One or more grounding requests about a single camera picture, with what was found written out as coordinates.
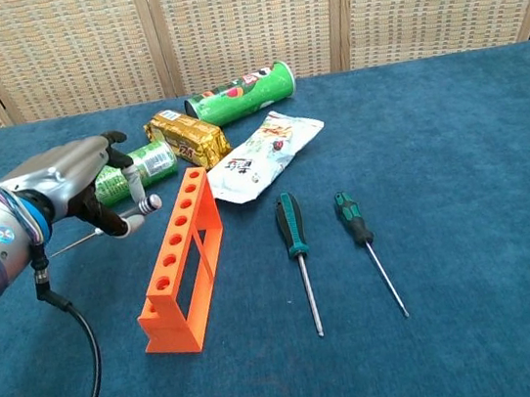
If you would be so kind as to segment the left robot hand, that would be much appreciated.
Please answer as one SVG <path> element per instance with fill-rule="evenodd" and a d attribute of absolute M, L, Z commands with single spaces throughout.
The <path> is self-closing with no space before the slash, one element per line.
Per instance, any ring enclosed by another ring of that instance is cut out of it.
<path fill-rule="evenodd" d="M 53 222 L 75 216 L 109 236 L 124 239 L 140 229 L 146 217 L 120 217 L 97 200 L 95 182 L 107 165 L 122 170 L 130 179 L 134 201 L 145 197 L 133 159 L 113 147 L 126 139 L 124 132 L 116 130 L 54 147 L 0 179 L 0 189 L 45 199 Z"/>

